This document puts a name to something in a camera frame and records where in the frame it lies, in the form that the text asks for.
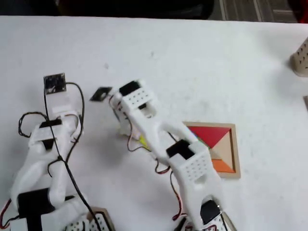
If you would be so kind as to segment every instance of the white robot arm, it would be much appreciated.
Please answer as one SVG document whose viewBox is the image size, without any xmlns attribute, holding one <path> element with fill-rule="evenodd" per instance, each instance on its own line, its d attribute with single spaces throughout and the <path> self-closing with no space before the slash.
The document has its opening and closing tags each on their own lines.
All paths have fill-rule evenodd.
<svg viewBox="0 0 308 231">
<path fill-rule="evenodd" d="M 211 210 L 223 206 L 221 179 L 213 168 L 208 148 L 181 122 L 168 117 L 155 95 L 143 81 L 121 87 L 110 99 L 122 133 L 141 134 L 157 160 L 170 166 L 179 186 L 187 219 L 194 230 L 206 230 Z M 169 132 L 179 140 L 164 148 L 159 132 Z"/>
<path fill-rule="evenodd" d="M 12 204 L 19 213 L 11 221 L 12 231 L 60 231 L 88 211 L 79 197 L 66 196 L 68 173 L 64 161 L 57 161 L 59 154 L 67 158 L 81 133 L 80 116 L 69 101 L 64 74 L 44 81 L 50 115 L 32 131 L 26 161 L 12 186 Z"/>
</svg>

